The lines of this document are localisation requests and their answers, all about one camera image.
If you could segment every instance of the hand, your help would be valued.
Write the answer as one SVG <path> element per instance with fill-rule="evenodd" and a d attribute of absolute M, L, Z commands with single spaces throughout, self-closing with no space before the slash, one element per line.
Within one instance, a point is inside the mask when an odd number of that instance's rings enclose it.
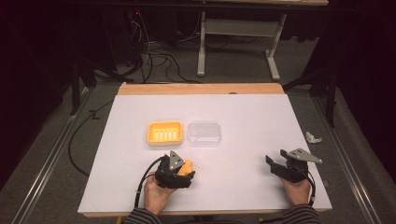
<path fill-rule="evenodd" d="M 150 172 L 145 184 L 145 209 L 158 215 L 165 208 L 169 197 L 177 189 L 163 189 L 158 186 L 154 172 Z"/>
<path fill-rule="evenodd" d="M 299 204 L 308 204 L 309 191 L 311 190 L 311 184 L 307 179 L 302 180 L 298 183 L 291 183 L 289 180 L 280 178 L 283 185 L 285 186 L 286 194 L 290 202 L 295 206 Z"/>

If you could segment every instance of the white table surface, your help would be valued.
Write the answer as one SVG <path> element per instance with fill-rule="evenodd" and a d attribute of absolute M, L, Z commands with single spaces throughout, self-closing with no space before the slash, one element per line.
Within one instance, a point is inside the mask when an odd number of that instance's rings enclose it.
<path fill-rule="evenodd" d="M 179 146 L 151 147 L 149 124 L 166 120 L 181 121 L 184 134 L 192 122 L 215 121 L 221 128 L 221 142 L 218 147 L 191 147 L 186 140 Z M 127 215 L 134 209 L 143 173 L 170 150 L 192 160 L 196 174 L 188 189 L 172 195 L 164 214 L 288 209 L 283 185 L 271 174 L 265 155 L 285 164 L 280 149 L 298 147 L 309 152 L 286 94 L 118 95 L 78 212 L 88 217 Z M 316 165 L 308 164 L 317 184 L 314 207 L 331 209 Z"/>

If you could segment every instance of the striped sleeve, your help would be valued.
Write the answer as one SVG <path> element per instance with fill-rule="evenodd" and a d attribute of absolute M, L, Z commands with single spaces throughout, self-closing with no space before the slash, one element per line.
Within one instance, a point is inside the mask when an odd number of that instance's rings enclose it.
<path fill-rule="evenodd" d="M 283 214 L 283 224 L 320 224 L 318 212 L 310 205 L 297 205 Z"/>
<path fill-rule="evenodd" d="M 161 224 L 161 221 L 144 208 L 135 208 L 123 221 L 125 224 Z"/>

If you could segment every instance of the orange object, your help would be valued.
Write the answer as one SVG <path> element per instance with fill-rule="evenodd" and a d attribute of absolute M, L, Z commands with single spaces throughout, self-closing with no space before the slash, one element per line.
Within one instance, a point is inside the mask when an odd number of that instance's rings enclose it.
<path fill-rule="evenodd" d="M 183 166 L 177 172 L 177 175 L 189 175 L 192 172 L 192 162 L 185 160 Z"/>
<path fill-rule="evenodd" d="M 183 126 L 179 121 L 152 122 L 148 126 L 148 143 L 151 146 L 179 145 L 183 139 Z"/>

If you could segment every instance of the transparent box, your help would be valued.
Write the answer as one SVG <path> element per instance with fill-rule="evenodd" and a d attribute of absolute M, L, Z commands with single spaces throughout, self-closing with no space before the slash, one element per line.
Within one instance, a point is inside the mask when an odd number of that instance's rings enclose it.
<path fill-rule="evenodd" d="M 193 122 L 187 130 L 192 147 L 217 147 L 221 141 L 220 125 L 216 122 Z"/>

